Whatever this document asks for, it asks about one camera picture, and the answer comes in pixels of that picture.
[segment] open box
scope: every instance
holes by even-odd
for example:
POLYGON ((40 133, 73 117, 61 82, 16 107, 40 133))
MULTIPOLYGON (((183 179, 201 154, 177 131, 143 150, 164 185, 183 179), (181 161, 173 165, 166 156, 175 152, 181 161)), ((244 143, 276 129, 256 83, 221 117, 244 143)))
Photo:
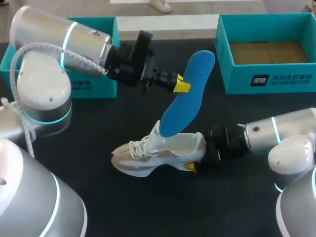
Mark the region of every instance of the open box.
MULTIPOLYGON (((70 20, 77 21, 101 32, 109 34, 112 38, 112 45, 119 46, 119 32, 115 17, 71 17, 70 20)), ((9 44, 2 62, 0 64, 0 75, 10 86, 10 65, 16 50, 9 44)), ((22 58, 18 61, 15 75, 19 74, 22 58)), ((72 98, 115 98, 117 95, 117 82, 105 75, 93 78, 79 72, 66 69, 72 85, 72 98)))
POLYGON ((215 47, 227 94, 316 91, 311 13, 220 15, 215 47))

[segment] black tabletop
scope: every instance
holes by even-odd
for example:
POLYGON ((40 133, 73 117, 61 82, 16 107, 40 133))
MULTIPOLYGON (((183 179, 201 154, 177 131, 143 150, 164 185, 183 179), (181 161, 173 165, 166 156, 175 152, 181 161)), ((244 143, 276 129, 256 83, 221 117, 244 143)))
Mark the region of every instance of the black tabletop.
MULTIPOLYGON (((152 45, 158 65, 181 74, 194 52, 215 52, 209 39, 152 45)), ((0 44, 0 58, 6 46, 0 44)), ((0 82, 1 96, 8 92, 0 82)), ((34 143, 36 159, 83 199, 86 236, 280 237, 279 193, 267 157, 248 155, 200 175, 161 166, 147 178, 135 178, 112 167, 111 151, 148 135, 173 98, 154 86, 142 94, 140 87, 119 85, 116 99, 74 100, 69 128, 34 143)), ((256 121, 313 107, 315 100, 312 93, 226 95, 216 63, 200 112, 185 131, 256 121)))

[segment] floor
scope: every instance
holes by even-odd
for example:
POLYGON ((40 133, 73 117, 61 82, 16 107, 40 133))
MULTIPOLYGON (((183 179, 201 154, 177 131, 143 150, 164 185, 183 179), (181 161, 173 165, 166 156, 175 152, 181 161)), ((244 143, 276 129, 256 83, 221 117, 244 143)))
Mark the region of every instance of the floor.
MULTIPOLYGON (((308 11, 309 0, 170 0, 173 12, 163 15, 149 0, 11 0, 49 10, 61 16, 115 15, 121 40, 134 40, 140 29, 154 39, 213 38, 219 14, 308 11)), ((19 4, 10 6, 13 11, 19 4)), ((0 42, 8 41, 9 6, 0 7, 0 42)))

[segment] cable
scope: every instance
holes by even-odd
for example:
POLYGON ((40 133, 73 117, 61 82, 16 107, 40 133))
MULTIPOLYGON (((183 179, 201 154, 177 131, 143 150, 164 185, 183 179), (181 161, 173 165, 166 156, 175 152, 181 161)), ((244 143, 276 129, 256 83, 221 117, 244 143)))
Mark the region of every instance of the cable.
POLYGON ((19 117, 22 120, 22 126, 23 126, 23 131, 24 131, 24 136, 25 136, 25 141, 26 141, 26 145, 28 148, 28 152, 32 157, 34 157, 34 151, 33 151, 32 140, 31 140, 31 135, 33 134, 33 132, 31 132, 31 131, 33 128, 31 127, 31 124, 24 117, 24 110, 23 110, 22 105, 21 105, 21 100, 20 100, 20 96, 19 96, 19 93, 17 90, 16 81, 15 81, 15 69, 16 69, 17 61, 20 58, 20 56, 22 56, 25 52, 27 52, 31 49, 35 49, 35 48, 43 48, 43 49, 48 49, 48 50, 52 50, 52 51, 57 51, 60 54, 64 53, 64 55, 66 57, 72 57, 72 58, 77 59, 78 61, 82 61, 86 65, 91 66, 92 68, 94 68, 98 72, 102 73, 103 75, 106 75, 108 73, 107 69, 102 68, 98 64, 92 62, 91 60, 89 60, 85 57, 82 57, 74 52, 71 52, 70 50, 63 49, 62 47, 59 47, 59 46, 56 46, 56 45, 53 45, 50 43, 45 43, 45 42, 30 43, 30 44, 23 46, 15 53, 15 55, 12 58, 11 65, 10 65, 10 84, 11 84, 11 89, 12 89, 14 100, 16 101, 18 112, 20 114, 19 117))

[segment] person's foot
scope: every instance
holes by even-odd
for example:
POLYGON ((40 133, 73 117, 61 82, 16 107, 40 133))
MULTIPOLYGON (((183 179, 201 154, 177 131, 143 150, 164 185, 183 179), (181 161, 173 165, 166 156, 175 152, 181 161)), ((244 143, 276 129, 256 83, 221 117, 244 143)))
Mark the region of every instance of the person's foot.
POLYGON ((116 169, 128 175, 146 177, 163 164, 190 171, 185 165, 204 157, 206 142, 201 133, 178 133, 164 138, 159 133, 159 122, 149 136, 124 144, 112 152, 111 162, 116 169))
POLYGON ((9 4, 9 0, 0 0, 0 6, 5 6, 9 4))
POLYGON ((165 0, 150 0, 149 4, 162 13, 170 13, 172 11, 171 6, 165 0))

